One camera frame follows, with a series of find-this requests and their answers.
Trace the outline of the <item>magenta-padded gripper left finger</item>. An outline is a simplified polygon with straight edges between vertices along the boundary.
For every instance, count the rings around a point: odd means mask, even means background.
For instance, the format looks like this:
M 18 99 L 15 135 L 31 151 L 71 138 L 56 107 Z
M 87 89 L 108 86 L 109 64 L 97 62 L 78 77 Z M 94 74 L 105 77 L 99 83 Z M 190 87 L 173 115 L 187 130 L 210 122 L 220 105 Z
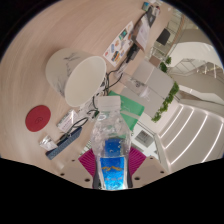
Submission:
M 59 176 L 81 187 L 97 189 L 99 177 L 93 151 L 88 150 L 78 159 L 66 164 L 59 172 Z

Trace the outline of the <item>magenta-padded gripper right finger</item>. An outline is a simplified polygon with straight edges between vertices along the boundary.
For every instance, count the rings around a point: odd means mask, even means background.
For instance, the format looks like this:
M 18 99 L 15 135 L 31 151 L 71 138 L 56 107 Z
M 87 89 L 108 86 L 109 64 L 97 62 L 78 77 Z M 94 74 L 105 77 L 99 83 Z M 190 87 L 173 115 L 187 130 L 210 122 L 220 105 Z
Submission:
M 128 186 L 141 188 L 168 175 L 166 169 L 154 157 L 146 157 L 136 148 L 131 148 L 128 161 Z

